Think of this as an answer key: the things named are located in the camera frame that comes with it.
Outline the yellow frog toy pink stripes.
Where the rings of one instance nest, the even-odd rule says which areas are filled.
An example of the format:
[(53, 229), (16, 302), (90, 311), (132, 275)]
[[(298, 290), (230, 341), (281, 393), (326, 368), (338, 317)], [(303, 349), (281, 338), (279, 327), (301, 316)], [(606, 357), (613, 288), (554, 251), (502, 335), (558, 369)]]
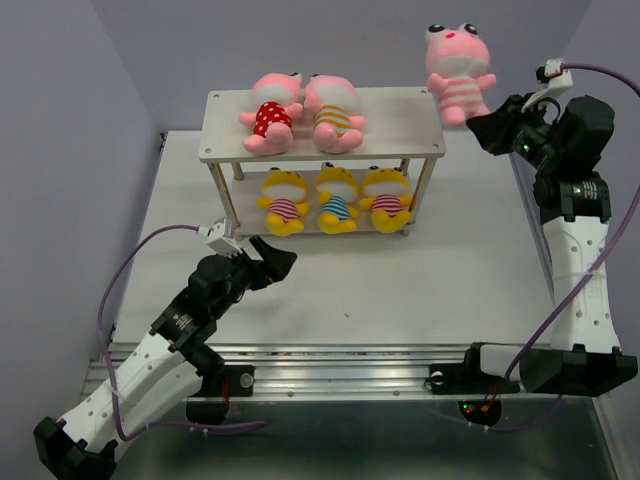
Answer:
[(309, 187), (295, 171), (272, 167), (256, 205), (266, 212), (265, 225), (275, 236), (288, 237), (305, 229), (302, 218), (310, 211)]

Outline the yellow frog toy blue stripes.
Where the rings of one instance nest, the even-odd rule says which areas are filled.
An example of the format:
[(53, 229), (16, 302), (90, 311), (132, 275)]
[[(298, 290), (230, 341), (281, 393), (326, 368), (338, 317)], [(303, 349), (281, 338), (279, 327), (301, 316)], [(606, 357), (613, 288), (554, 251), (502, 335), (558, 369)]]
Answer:
[(317, 224), (326, 234), (344, 234), (357, 230), (360, 211), (354, 206), (359, 199), (358, 182), (350, 170), (325, 162), (316, 179), (319, 213)]

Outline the yellow frog toy red stripes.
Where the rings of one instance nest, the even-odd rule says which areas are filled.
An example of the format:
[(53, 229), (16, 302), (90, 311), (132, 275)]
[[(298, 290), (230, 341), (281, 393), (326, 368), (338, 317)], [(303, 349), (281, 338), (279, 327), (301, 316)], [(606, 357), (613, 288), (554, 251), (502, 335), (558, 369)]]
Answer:
[(384, 234), (401, 230), (412, 220), (410, 183), (400, 167), (371, 166), (362, 181), (360, 206), (373, 227)]

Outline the pink frog toy orange stripes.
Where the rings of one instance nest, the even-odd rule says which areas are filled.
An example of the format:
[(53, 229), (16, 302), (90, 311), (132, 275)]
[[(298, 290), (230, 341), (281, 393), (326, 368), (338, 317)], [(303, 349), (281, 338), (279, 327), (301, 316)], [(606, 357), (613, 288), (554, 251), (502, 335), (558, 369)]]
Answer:
[(344, 77), (314, 74), (305, 87), (304, 109), (313, 119), (313, 142), (322, 152), (342, 154), (364, 140), (361, 98)]

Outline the pink frog toy polka dots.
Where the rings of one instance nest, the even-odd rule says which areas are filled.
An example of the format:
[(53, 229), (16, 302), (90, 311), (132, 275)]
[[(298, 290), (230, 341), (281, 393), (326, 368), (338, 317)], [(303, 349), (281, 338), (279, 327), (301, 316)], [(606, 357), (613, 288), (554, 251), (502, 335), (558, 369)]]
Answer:
[(239, 115), (239, 122), (249, 130), (243, 140), (246, 151), (257, 156), (287, 152), (293, 145), (293, 123), (303, 114), (302, 75), (268, 73), (261, 77), (249, 94), (250, 109)]

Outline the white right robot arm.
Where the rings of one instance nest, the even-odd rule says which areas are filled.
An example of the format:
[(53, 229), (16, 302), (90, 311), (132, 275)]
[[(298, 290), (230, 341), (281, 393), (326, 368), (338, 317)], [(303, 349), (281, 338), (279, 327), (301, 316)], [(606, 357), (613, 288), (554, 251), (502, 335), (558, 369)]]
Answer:
[(554, 308), (521, 347), (477, 343), (460, 366), (463, 384), (495, 378), (531, 393), (598, 397), (632, 380), (638, 360), (623, 353), (611, 319), (606, 256), (611, 196), (595, 167), (613, 136), (615, 112), (584, 95), (548, 123), (543, 100), (513, 95), (466, 125), (492, 155), (516, 153), (535, 170), (533, 195), (548, 247)]

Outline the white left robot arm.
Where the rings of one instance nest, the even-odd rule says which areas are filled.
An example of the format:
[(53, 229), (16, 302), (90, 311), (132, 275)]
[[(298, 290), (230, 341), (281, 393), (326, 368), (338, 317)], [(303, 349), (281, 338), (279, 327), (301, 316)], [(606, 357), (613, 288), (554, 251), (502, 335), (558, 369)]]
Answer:
[(186, 398), (232, 389), (229, 369), (208, 346), (218, 320), (248, 291), (283, 281), (297, 260), (262, 238), (249, 240), (251, 258), (234, 239), (209, 233), (213, 252), (151, 324), (133, 352), (107, 379), (60, 418), (34, 429), (41, 463), (57, 479), (109, 479), (119, 458), (142, 433)]

